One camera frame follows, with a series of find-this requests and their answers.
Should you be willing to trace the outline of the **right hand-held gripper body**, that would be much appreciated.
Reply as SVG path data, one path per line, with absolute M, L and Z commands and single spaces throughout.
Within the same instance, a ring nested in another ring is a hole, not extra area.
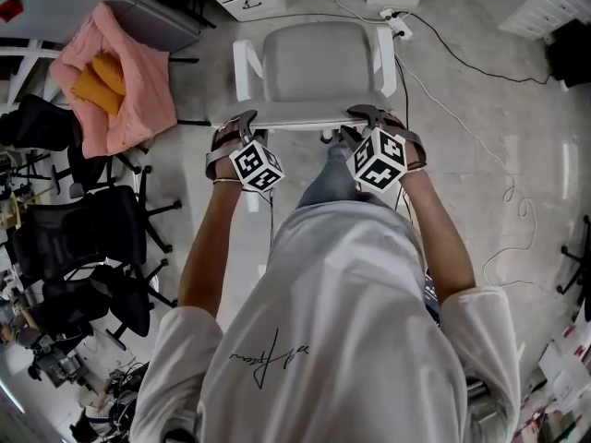
M 376 128 L 364 139 L 347 168 L 360 185 L 384 193 L 407 173 L 404 138 Z

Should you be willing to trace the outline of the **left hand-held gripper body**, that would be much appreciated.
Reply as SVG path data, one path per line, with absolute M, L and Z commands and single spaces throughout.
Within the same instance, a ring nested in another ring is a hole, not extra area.
M 268 132 L 256 130 L 249 142 L 238 131 L 231 133 L 236 150 L 229 155 L 238 179 L 247 190 L 265 193 L 284 179 L 279 158 L 267 147 Z

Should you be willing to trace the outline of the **person's left hand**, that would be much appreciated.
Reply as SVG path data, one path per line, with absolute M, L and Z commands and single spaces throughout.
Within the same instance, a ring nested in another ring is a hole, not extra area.
M 230 160 L 237 150 L 241 150 L 241 137 L 238 118 L 234 117 L 215 131 L 211 150 L 206 155 L 205 174 L 214 184 L 241 183 Z

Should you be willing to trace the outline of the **person's right hand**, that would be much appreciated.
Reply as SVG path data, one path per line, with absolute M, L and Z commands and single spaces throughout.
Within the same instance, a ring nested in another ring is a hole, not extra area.
M 407 171 L 422 170 L 427 166 L 427 156 L 420 137 L 410 131 L 407 126 L 394 114 L 381 111 L 384 129 L 393 136 L 400 135 L 405 141 Z

